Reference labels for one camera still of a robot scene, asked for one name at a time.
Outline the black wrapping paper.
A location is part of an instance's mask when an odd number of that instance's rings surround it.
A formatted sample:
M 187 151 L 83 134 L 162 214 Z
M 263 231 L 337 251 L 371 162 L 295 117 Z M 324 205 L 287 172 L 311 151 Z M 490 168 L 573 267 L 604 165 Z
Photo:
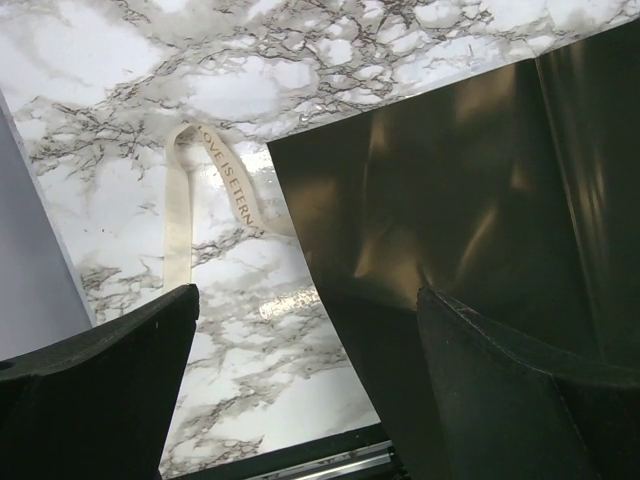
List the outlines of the black wrapping paper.
M 413 479 L 451 474 L 424 288 L 639 372 L 639 25 L 269 145 L 313 282 Z

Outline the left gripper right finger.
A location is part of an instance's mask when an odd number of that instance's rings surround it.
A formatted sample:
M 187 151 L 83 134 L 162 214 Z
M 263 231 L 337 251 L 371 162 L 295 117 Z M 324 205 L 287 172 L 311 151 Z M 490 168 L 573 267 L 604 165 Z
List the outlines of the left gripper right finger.
M 453 478 L 638 478 L 638 370 L 556 348 L 431 288 L 417 321 Z

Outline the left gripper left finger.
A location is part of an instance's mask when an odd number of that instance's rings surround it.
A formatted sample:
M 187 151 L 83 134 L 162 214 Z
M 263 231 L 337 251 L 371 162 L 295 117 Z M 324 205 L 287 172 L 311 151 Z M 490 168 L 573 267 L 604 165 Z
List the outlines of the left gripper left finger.
M 186 284 L 2 361 L 2 478 L 159 478 L 198 317 Z

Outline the cream ribbon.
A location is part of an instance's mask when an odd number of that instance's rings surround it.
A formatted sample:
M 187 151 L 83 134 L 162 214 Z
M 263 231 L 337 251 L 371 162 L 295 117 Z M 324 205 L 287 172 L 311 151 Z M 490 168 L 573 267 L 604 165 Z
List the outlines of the cream ribbon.
M 196 133 L 211 163 L 221 175 L 231 211 L 243 225 L 287 237 L 296 235 L 289 216 L 269 219 L 262 215 L 258 197 L 244 164 L 213 129 L 197 123 L 180 125 L 170 133 L 165 146 L 167 164 L 163 265 L 165 293 L 189 284 L 192 277 L 191 184 L 187 170 L 176 153 L 177 139 L 189 131 Z

